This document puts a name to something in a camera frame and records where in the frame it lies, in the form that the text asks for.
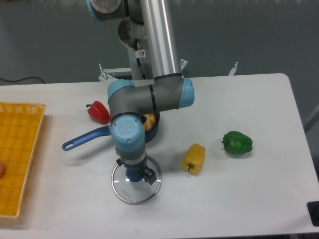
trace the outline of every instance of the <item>metal arm tube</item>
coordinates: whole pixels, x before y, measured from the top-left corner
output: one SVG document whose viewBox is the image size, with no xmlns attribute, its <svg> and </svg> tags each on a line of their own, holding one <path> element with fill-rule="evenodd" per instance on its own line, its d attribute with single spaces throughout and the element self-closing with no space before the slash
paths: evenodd
<svg viewBox="0 0 319 239">
<path fill-rule="evenodd" d="M 181 73 L 168 1 L 141 0 L 154 78 Z"/>
</svg>

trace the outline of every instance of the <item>white table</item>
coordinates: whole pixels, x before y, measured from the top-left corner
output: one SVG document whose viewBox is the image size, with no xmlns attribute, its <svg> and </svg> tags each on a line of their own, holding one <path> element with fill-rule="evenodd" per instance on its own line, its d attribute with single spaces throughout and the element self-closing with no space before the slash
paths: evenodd
<svg viewBox="0 0 319 239">
<path fill-rule="evenodd" d="M 112 191 L 110 137 L 65 152 L 64 142 L 101 125 L 86 104 L 107 105 L 108 82 L 0 87 L 0 101 L 46 104 L 20 216 L 0 220 L 2 239 L 196 238 L 319 232 L 307 202 L 319 184 L 290 82 L 283 74 L 193 78 L 192 107 L 161 113 L 147 144 L 162 170 L 159 193 L 132 206 Z M 227 154 L 241 131 L 253 151 Z M 197 177 L 180 168 L 193 144 L 206 147 Z"/>
</svg>

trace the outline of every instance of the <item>orange object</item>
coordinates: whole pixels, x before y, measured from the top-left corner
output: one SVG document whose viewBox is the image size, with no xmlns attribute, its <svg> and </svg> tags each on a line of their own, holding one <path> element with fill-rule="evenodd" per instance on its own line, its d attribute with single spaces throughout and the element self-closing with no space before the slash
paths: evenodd
<svg viewBox="0 0 319 239">
<path fill-rule="evenodd" d="M 156 116 L 154 113 L 144 115 L 146 118 L 145 123 L 143 124 L 144 131 L 151 130 L 156 123 Z"/>
<path fill-rule="evenodd" d="M 2 163 L 2 161 L 0 160 L 0 177 L 3 175 L 4 169 L 5 169 L 5 166 Z"/>
<path fill-rule="evenodd" d="M 17 217 L 45 105 L 0 102 L 0 217 Z"/>
</svg>

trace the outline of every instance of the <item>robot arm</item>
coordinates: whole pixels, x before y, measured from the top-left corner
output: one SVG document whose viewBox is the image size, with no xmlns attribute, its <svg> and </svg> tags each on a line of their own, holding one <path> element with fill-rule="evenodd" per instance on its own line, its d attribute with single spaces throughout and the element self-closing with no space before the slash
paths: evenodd
<svg viewBox="0 0 319 239">
<path fill-rule="evenodd" d="M 108 87 L 108 103 L 112 141 L 120 157 L 118 165 L 124 164 L 130 181 L 144 179 L 152 184 L 157 178 L 147 166 L 141 116 L 188 107 L 194 102 L 192 82 L 181 74 L 168 3 L 164 0 L 88 0 L 88 6 L 100 20 L 129 15 L 134 23 L 144 24 L 155 83 L 135 87 L 129 80 L 114 81 Z"/>
</svg>

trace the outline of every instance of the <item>metal bracket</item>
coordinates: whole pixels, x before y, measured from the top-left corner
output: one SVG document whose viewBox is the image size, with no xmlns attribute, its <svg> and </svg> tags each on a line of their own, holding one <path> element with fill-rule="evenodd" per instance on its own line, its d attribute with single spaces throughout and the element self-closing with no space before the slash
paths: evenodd
<svg viewBox="0 0 319 239">
<path fill-rule="evenodd" d="M 181 59 L 180 60 L 180 68 L 183 72 L 183 69 L 187 65 L 188 61 Z M 102 65 L 99 64 L 100 68 L 100 76 L 99 81 L 104 82 L 106 80 L 117 80 L 117 79 L 132 79 L 132 70 L 130 67 L 128 68 L 113 68 L 113 69 L 103 69 Z"/>
</svg>

